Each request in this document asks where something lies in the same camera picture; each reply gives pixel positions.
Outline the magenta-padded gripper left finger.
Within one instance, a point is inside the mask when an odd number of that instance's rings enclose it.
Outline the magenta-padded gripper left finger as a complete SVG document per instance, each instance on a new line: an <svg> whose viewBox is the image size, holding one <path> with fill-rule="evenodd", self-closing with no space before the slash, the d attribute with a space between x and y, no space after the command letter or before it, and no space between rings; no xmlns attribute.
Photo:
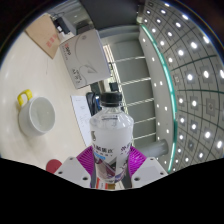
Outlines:
<svg viewBox="0 0 224 224"><path fill-rule="evenodd" d="M88 147L77 157L68 157L56 170L55 175L81 187L90 188L93 173L93 151L92 147Z"/></svg>

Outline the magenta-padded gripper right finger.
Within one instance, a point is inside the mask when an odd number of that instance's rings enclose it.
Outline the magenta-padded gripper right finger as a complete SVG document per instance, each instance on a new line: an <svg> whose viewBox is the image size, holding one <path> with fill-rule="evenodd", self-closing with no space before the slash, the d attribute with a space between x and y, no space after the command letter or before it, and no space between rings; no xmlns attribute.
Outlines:
<svg viewBox="0 0 224 224"><path fill-rule="evenodd" d="M130 148L128 172L132 188L143 187L167 176L167 172L155 157L146 157L134 147Z"/></svg>

